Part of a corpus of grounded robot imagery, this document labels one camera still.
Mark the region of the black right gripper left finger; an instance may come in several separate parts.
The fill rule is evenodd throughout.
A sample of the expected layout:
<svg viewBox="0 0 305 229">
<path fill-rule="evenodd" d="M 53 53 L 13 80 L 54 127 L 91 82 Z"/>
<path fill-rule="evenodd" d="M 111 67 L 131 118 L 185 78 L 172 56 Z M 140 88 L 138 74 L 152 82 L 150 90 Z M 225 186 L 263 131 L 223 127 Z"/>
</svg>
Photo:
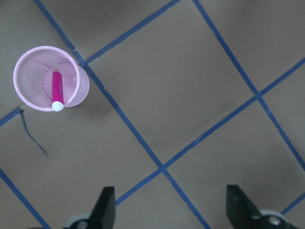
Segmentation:
<svg viewBox="0 0 305 229">
<path fill-rule="evenodd" d="M 91 229 L 112 229 L 116 217 L 114 187 L 104 187 L 89 217 Z"/>
</svg>

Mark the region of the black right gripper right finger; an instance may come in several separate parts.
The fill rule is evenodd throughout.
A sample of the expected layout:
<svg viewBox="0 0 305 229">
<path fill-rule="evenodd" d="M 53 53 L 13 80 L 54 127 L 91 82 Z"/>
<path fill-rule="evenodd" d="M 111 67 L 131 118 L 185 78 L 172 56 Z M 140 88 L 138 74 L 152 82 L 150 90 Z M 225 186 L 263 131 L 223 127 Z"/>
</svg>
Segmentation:
<svg viewBox="0 0 305 229">
<path fill-rule="evenodd" d="M 259 229 L 262 213 L 238 185 L 227 185 L 226 215 L 234 229 Z"/>
</svg>

